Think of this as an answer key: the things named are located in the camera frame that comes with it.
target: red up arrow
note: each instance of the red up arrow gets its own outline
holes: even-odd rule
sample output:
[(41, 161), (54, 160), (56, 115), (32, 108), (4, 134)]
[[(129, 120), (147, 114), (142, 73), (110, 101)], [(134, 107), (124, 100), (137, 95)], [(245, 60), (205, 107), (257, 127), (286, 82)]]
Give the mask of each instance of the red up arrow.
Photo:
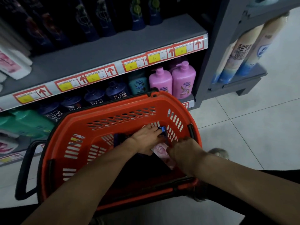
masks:
[(40, 89), (39, 94), (43, 94), (44, 96), (46, 96), (45, 92), (46, 91), (44, 89)]
[(86, 83), (86, 78), (85, 78), (85, 76), (81, 76), (81, 77), (79, 78), (79, 80), (80, 80), (80, 81), (83, 81), (84, 83)]
[(112, 68), (108, 68), (108, 70), (107, 70), (111, 75), (112, 75), (112, 71), (113, 71), (113, 69)]
[(175, 49), (174, 48), (172, 48), (172, 49), (170, 49), (169, 50), (169, 54), (171, 53), (171, 55), (172, 55), (172, 57), (173, 57), (173, 53), (175, 53)]
[(199, 47), (200, 47), (200, 44), (201, 44), (200, 41), (197, 41), (197, 42), (195, 43), (195, 45), (198, 45), (198, 49), (199, 49)]

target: green bottle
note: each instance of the green bottle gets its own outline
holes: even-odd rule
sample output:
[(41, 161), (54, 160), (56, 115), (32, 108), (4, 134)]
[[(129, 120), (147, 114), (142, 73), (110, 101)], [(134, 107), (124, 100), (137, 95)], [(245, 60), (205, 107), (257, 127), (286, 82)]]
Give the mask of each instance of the green bottle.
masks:
[(12, 115), (0, 115), (0, 129), (35, 139), (45, 137), (42, 132), (17, 122)]
[(9, 113), (16, 117), (17, 122), (38, 131), (42, 131), (46, 135), (49, 135), (51, 130), (54, 128), (54, 123), (52, 121), (42, 117), (34, 110), (12, 109)]

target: forearm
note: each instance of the forearm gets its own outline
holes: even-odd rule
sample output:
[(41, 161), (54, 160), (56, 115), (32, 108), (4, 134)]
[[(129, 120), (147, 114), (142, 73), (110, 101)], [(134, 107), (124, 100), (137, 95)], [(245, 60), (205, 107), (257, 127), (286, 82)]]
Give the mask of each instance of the forearm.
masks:
[(125, 163), (135, 154), (124, 142), (79, 170), (23, 224), (88, 224)]
[(280, 224), (300, 221), (300, 185), (208, 153), (197, 158), (195, 176), (250, 204)]

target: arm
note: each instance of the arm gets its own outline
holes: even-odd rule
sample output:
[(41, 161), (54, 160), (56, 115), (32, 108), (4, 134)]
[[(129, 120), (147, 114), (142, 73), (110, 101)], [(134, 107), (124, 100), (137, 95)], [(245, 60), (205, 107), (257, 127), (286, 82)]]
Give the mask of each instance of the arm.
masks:
[(150, 150), (164, 139), (157, 127), (145, 126), (121, 145), (80, 169), (22, 224), (88, 224), (125, 163), (137, 152)]
[(209, 154), (191, 138), (167, 152), (187, 175), (238, 197), (279, 224), (299, 224), (299, 184)]

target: hand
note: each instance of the hand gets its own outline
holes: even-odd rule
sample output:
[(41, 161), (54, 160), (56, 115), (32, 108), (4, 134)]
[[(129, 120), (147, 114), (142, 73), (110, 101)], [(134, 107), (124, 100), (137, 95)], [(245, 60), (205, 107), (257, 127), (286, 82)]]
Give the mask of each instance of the hand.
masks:
[(195, 177), (195, 170), (206, 152), (194, 139), (185, 137), (172, 141), (173, 147), (167, 148), (169, 156), (177, 163), (178, 167), (188, 176)]
[(134, 133), (129, 137), (126, 142), (130, 144), (130, 147), (138, 153), (152, 155), (151, 149), (165, 141), (161, 134), (161, 129), (158, 129), (157, 126), (146, 125), (141, 128), (139, 131)]

